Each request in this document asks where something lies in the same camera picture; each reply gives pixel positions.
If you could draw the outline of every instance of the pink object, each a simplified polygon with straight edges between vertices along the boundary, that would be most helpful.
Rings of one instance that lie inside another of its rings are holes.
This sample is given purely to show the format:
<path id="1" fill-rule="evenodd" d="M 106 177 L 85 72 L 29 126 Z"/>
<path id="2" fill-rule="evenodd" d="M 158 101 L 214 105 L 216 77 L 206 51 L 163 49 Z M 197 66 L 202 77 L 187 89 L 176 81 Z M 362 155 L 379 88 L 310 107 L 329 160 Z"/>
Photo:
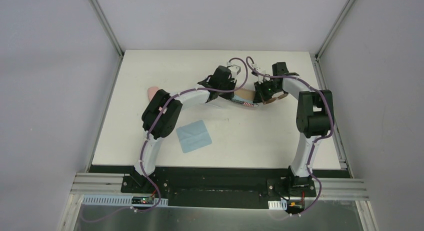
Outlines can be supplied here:
<path id="1" fill-rule="evenodd" d="M 147 89 L 147 96 L 148 96 L 148 100 L 152 101 L 153 97 L 155 96 L 156 92 L 159 90 L 158 87 L 153 86 L 153 87 L 149 87 Z"/>

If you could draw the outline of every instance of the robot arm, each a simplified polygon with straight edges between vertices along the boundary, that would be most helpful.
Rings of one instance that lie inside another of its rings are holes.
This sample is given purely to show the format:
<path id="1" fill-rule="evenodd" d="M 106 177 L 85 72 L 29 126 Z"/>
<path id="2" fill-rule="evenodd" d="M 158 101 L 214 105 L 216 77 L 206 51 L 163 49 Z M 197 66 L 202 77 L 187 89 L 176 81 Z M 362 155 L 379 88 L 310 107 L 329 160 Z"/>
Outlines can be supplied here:
<path id="1" fill-rule="evenodd" d="M 148 142 L 144 143 L 144 152 L 142 152 L 140 160 L 134 165 L 135 170 L 143 175 L 141 170 L 141 165 L 143 165 L 147 175 L 154 172 L 156 158 L 163 138 L 167 137 L 173 131 L 181 110 L 197 104 L 210 102 L 217 97 L 227 100 L 232 99 L 234 97 L 233 92 L 222 93 L 217 90 L 234 90 L 239 72 L 240 67 L 236 65 L 227 65 L 227 67 L 219 66 L 213 75 L 200 81 L 194 87 L 196 91 L 181 93 L 181 95 L 175 96 L 165 108 L 158 122 L 154 125 L 154 121 L 164 104 L 174 96 L 165 92 L 163 89 L 159 90 L 142 115 L 142 120 L 144 121 L 143 128 L 145 130 L 144 138 L 148 139 Z M 272 72 L 274 76 L 284 75 L 286 78 L 267 78 L 265 81 L 255 82 L 255 99 L 257 99 L 257 103 L 266 102 L 272 98 L 273 94 L 284 92 L 298 100 L 296 126 L 300 132 L 299 143 L 295 158 L 288 169 L 289 174 L 281 180 L 279 185 L 280 194 L 289 197 L 296 196 L 304 190 L 314 190 L 314 188 L 311 188 L 311 186 L 314 186 L 314 182 L 308 172 L 308 168 L 312 170 L 316 150 L 320 144 L 320 142 L 314 144 L 314 141 L 318 137 L 325 136 L 331 129 L 331 124 L 324 108 L 323 100 L 318 93 L 311 92 L 309 87 L 305 86 L 296 78 L 299 76 L 297 73 L 289 73 L 284 62 L 274 64 L 272 66 Z M 329 90 L 321 90 L 321 92 L 334 118 L 332 93 Z M 314 107 L 321 108 L 321 111 L 314 111 Z M 154 128 L 149 134 L 149 130 L 153 125 Z M 309 160 L 312 145 L 315 145 L 315 152 Z"/>
<path id="2" fill-rule="evenodd" d="M 141 116 L 141 119 L 144 122 L 143 137 L 145 140 L 148 140 L 148 142 L 144 144 L 144 151 L 140 154 L 140 159 L 134 165 L 135 170 L 140 175 L 143 175 L 141 168 L 141 165 L 143 165 L 144 171 L 147 175 L 150 175 L 155 171 L 156 159 L 158 157 L 162 141 L 174 130 L 177 119 L 182 110 L 198 104 L 205 104 L 218 97 L 228 100 L 232 99 L 234 96 L 233 92 L 222 93 L 204 89 L 207 88 L 225 91 L 234 90 L 236 87 L 237 75 L 240 73 L 240 70 L 240 66 L 232 65 L 231 63 L 227 63 L 227 67 L 219 66 L 213 75 L 208 76 L 205 80 L 200 81 L 193 87 L 196 91 L 178 95 L 176 98 L 171 100 L 149 134 L 149 129 L 153 126 L 156 117 L 166 101 L 170 97 L 180 94 L 180 92 L 169 94 L 163 89 L 158 90 Z"/>

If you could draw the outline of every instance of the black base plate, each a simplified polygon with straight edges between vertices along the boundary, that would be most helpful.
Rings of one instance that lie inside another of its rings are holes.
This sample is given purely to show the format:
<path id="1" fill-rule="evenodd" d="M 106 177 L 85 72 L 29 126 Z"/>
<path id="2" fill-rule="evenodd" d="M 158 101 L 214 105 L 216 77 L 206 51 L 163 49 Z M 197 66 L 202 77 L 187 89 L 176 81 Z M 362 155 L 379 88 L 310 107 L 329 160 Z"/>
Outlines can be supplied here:
<path id="1" fill-rule="evenodd" d="M 122 182 L 123 193 L 151 194 L 154 191 L 153 186 L 135 172 L 133 166 L 92 165 L 89 172 L 129 174 Z M 159 187 L 161 196 L 168 199 L 169 206 L 267 209 L 268 201 L 280 200 L 275 192 L 269 192 L 269 186 L 281 182 L 281 177 L 286 177 L 288 173 L 286 168 L 158 166 L 149 177 Z M 350 178 L 347 170 L 314 170 L 313 173 L 319 178 Z M 314 197 L 309 192 L 305 196 Z"/>
<path id="2" fill-rule="evenodd" d="M 266 181 L 266 184 L 268 185 L 268 195 L 270 197 L 302 197 L 304 193 L 305 197 L 317 196 L 315 183 L 313 180 L 310 180 L 308 185 L 290 188 L 287 188 L 288 185 L 285 183 L 285 181 L 287 181 L 285 178 L 268 179 Z"/>

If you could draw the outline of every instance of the light blue towel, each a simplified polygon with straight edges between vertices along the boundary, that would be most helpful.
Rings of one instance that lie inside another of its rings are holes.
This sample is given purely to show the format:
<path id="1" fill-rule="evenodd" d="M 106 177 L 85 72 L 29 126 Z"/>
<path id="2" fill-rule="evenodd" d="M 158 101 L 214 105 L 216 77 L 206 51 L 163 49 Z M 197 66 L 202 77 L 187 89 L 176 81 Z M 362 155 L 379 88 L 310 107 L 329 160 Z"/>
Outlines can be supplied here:
<path id="1" fill-rule="evenodd" d="M 212 144 L 205 122 L 199 120 L 176 129 L 182 152 L 188 153 Z"/>

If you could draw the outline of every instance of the white wall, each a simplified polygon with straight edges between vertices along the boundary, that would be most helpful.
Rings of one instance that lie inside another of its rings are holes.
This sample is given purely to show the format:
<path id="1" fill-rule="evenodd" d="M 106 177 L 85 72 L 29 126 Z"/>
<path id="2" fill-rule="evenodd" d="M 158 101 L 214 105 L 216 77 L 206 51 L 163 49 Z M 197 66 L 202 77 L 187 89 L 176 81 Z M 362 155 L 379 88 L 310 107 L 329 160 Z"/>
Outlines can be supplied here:
<path id="1" fill-rule="evenodd" d="M 122 48 L 309 51 L 347 0 L 98 0 Z"/>
<path id="2" fill-rule="evenodd" d="M 424 0 L 357 0 L 321 60 L 380 230 L 423 230 Z"/>
<path id="3" fill-rule="evenodd" d="M 118 56 L 88 0 L 0 0 L 0 230 L 56 230 Z"/>

